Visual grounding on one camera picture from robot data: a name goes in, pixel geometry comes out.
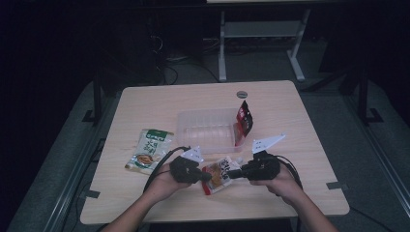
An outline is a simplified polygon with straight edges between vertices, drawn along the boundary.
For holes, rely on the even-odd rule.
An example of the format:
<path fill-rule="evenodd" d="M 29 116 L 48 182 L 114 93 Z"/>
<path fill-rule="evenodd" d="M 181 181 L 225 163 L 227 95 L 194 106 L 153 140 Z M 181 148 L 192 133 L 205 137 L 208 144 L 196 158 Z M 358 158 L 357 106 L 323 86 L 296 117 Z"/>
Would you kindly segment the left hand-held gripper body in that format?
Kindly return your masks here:
<path fill-rule="evenodd" d="M 190 148 L 169 164 L 171 175 L 178 183 L 206 182 L 207 173 L 198 168 L 203 161 L 200 147 Z"/>

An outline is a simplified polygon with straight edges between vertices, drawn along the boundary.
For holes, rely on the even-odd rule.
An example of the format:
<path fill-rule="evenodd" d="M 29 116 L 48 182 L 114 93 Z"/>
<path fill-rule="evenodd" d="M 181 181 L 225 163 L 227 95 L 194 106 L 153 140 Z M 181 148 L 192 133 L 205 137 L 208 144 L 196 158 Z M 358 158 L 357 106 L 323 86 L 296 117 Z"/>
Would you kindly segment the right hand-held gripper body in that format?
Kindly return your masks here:
<path fill-rule="evenodd" d="M 241 167 L 241 173 L 244 178 L 250 181 L 272 180 L 280 172 L 279 160 L 276 156 L 267 152 L 285 137 L 285 134 L 271 136 L 262 139 L 255 139 L 252 142 L 253 160 Z"/>

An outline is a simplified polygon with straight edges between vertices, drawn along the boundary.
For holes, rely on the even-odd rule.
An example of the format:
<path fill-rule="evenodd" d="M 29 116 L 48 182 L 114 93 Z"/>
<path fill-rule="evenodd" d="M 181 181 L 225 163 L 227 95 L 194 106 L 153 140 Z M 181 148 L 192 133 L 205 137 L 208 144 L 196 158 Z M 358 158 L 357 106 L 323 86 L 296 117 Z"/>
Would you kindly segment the white metal table frame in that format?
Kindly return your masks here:
<path fill-rule="evenodd" d="M 311 9 L 303 9 L 298 20 L 228 20 L 227 10 L 220 12 L 219 80 L 226 81 L 225 40 L 242 38 L 291 38 L 293 46 L 286 51 L 296 79 L 305 80 L 297 55 L 307 28 Z"/>

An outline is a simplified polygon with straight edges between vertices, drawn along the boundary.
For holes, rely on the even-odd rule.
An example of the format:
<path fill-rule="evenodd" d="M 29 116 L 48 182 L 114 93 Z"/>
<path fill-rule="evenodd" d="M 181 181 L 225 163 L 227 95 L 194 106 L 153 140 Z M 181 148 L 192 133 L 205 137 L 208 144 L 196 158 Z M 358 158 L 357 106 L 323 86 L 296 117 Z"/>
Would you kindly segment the green and white food packet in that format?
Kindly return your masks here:
<path fill-rule="evenodd" d="M 174 133 L 165 130 L 144 129 L 139 135 L 136 149 L 125 164 L 129 171 L 150 175 L 169 152 Z"/>

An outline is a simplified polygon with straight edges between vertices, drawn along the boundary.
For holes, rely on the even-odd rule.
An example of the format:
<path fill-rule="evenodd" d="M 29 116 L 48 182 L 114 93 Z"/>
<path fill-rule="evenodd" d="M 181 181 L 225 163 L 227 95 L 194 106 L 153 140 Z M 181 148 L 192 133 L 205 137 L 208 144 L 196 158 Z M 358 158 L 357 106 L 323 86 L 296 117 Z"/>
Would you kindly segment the person's left hand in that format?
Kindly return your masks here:
<path fill-rule="evenodd" d="M 170 172 L 170 166 L 167 163 L 160 168 L 159 173 L 144 192 L 144 197 L 149 203 L 156 204 L 170 197 L 176 191 L 186 189 L 189 186 L 190 184 L 178 183 L 174 180 Z"/>

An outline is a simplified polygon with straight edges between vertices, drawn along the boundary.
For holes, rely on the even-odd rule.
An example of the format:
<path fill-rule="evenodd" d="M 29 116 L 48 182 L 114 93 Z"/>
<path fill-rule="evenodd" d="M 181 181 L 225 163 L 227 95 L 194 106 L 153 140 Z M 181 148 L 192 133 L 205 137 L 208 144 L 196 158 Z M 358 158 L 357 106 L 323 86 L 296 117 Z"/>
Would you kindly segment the clear plastic container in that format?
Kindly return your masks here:
<path fill-rule="evenodd" d="M 237 145 L 235 139 L 236 115 L 236 108 L 182 111 L 177 116 L 177 142 L 199 146 L 203 155 L 241 152 L 243 145 Z"/>

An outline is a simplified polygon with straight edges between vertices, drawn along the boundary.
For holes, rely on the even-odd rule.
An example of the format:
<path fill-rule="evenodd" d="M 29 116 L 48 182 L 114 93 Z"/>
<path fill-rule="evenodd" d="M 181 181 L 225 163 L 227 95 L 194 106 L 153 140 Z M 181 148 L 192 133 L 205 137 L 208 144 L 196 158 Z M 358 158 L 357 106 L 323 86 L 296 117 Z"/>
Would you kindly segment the person's right hand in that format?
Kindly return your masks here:
<path fill-rule="evenodd" d="M 280 196 L 292 207 L 299 206 L 304 200 L 304 192 L 297 185 L 290 171 L 282 164 L 279 174 L 272 180 L 250 181 L 253 186 L 265 186 L 270 193 Z"/>

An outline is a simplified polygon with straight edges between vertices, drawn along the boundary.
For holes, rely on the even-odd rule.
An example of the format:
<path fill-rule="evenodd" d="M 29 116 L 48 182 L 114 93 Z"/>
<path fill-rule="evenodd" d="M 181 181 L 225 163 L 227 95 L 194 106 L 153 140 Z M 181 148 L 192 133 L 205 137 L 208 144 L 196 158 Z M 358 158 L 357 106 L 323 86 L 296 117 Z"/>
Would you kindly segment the red and clear snack packet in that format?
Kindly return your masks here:
<path fill-rule="evenodd" d="M 246 101 L 243 101 L 236 115 L 236 122 L 233 125 L 235 146 L 241 146 L 253 126 L 252 115 Z"/>

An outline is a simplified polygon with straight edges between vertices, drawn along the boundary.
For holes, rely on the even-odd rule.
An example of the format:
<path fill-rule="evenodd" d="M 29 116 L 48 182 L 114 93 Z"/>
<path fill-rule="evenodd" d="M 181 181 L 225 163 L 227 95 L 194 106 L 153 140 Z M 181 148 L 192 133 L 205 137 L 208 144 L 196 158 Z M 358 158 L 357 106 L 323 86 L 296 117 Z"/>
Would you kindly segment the black metal stand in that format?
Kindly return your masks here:
<path fill-rule="evenodd" d="M 383 119 L 375 108 L 367 107 L 368 77 L 366 69 L 359 74 L 358 116 L 361 122 L 368 126 L 371 123 L 382 123 Z"/>

